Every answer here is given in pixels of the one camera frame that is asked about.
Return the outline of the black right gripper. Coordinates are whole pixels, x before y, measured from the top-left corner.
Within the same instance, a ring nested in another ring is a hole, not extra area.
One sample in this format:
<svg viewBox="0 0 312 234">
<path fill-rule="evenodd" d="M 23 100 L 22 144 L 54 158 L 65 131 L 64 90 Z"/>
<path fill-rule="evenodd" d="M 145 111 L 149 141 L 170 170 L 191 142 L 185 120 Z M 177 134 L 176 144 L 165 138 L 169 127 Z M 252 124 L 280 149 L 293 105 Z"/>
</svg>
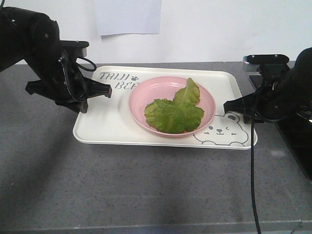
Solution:
<svg viewBox="0 0 312 234">
<path fill-rule="evenodd" d="M 254 113 L 255 93 L 226 101 L 224 113 L 242 114 L 244 123 L 251 124 L 281 121 L 306 110 L 312 103 L 312 72 L 289 70 L 277 78 L 263 78 L 259 90 L 254 116 L 251 115 Z"/>
</svg>

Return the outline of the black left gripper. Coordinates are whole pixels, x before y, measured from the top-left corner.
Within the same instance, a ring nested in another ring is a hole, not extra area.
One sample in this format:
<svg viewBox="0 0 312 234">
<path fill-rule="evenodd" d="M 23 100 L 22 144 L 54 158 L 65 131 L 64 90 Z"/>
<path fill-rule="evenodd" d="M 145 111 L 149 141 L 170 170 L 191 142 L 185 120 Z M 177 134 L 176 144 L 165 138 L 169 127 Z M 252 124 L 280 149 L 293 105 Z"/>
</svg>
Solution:
<svg viewBox="0 0 312 234">
<path fill-rule="evenodd" d="M 85 78 L 77 63 L 66 52 L 56 58 L 28 58 L 26 62 L 39 80 L 28 82 L 25 90 L 31 95 L 38 94 L 51 99 L 56 105 L 76 113 L 87 113 L 87 98 L 110 98 L 112 95 L 110 84 Z"/>
</svg>

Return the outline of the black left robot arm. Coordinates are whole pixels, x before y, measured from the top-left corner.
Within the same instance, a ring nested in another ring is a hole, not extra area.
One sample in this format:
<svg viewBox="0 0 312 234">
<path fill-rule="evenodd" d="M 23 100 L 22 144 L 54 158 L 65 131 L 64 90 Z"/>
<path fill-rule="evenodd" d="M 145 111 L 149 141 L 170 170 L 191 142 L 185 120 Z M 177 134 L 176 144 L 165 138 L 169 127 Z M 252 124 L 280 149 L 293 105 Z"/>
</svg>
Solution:
<svg viewBox="0 0 312 234">
<path fill-rule="evenodd" d="M 46 14 L 16 7 L 0 8 L 0 69 L 24 60 L 39 77 L 27 83 L 38 94 L 74 112 L 86 113 L 89 98 L 111 97 L 109 84 L 86 78 L 77 63 L 85 59 L 87 41 L 60 40 L 59 26 Z"/>
</svg>

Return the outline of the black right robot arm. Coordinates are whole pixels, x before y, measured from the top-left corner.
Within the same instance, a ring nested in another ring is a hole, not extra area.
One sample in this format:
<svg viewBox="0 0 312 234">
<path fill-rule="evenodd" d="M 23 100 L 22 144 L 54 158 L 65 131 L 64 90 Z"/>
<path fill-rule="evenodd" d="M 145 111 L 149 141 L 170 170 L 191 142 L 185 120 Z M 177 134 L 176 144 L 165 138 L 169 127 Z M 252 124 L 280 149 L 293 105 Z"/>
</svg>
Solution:
<svg viewBox="0 0 312 234">
<path fill-rule="evenodd" d="M 312 50 L 307 48 L 297 57 L 294 67 L 282 54 L 248 55 L 243 58 L 247 72 L 262 77 L 254 93 L 226 101 L 224 112 L 239 113 L 245 123 L 278 122 L 293 114 L 311 109 Z"/>
</svg>

